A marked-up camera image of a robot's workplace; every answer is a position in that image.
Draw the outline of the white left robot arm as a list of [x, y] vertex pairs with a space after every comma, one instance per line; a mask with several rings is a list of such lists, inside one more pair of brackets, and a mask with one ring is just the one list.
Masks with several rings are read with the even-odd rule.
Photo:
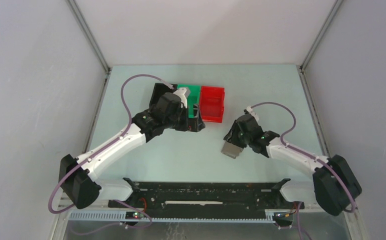
[[135, 186], [127, 178], [116, 181], [101, 180], [102, 173], [115, 161], [135, 148], [160, 136], [164, 130], [200, 132], [206, 126], [198, 104], [196, 116], [189, 118], [190, 90], [182, 87], [160, 96], [156, 104], [137, 113], [129, 124], [95, 149], [78, 157], [70, 154], [60, 161], [59, 185], [77, 209], [84, 209], [98, 199], [119, 200], [126, 208], [139, 202]]

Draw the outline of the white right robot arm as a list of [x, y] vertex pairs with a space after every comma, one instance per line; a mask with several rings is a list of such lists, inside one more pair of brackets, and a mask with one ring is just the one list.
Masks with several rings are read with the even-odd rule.
[[346, 159], [307, 153], [282, 140], [271, 130], [264, 131], [257, 118], [246, 113], [236, 119], [224, 136], [222, 153], [235, 159], [249, 147], [266, 158], [283, 161], [312, 179], [316, 203], [328, 214], [338, 216], [356, 206], [362, 187]]

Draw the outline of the beige leather card holder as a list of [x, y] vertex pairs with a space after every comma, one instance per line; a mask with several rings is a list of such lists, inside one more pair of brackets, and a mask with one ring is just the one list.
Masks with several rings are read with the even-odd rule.
[[232, 159], [236, 159], [240, 155], [240, 153], [243, 152], [243, 150], [244, 148], [225, 141], [222, 146], [221, 153]]

